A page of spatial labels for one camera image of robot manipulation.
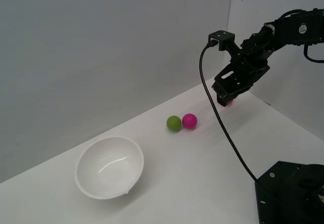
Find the gray wall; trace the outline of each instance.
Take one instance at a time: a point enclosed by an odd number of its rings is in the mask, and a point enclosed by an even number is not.
[[[197,85],[229,2],[0,0],[0,182]]]
[[[324,0],[231,0],[228,31],[241,44],[264,22],[292,9],[313,8],[324,9]],[[310,47],[309,55],[324,59],[323,48],[323,44]],[[269,58],[269,66],[252,93],[324,140],[324,64],[306,60],[303,47],[286,46]]]

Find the table surface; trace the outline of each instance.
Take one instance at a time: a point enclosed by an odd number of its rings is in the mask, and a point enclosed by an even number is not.
[[[323,141],[252,94],[218,109],[256,177],[279,160],[324,164]],[[197,115],[195,130],[166,128],[168,116],[186,113]],[[134,139],[144,170],[127,195],[94,200],[76,187],[74,168],[89,144],[109,135]],[[202,85],[1,183],[0,218],[6,224],[258,223],[254,183]]]

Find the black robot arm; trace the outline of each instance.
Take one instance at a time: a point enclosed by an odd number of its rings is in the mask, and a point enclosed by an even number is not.
[[[227,51],[231,56],[230,64],[215,77],[212,86],[222,106],[249,90],[270,69],[268,57],[285,45],[304,45],[308,60],[324,63],[324,60],[311,59],[307,54],[308,46],[324,43],[324,10],[289,11],[279,19],[265,23],[258,33],[243,41],[241,48],[234,39],[234,34],[223,30],[209,35],[209,42],[216,40],[219,51]]]

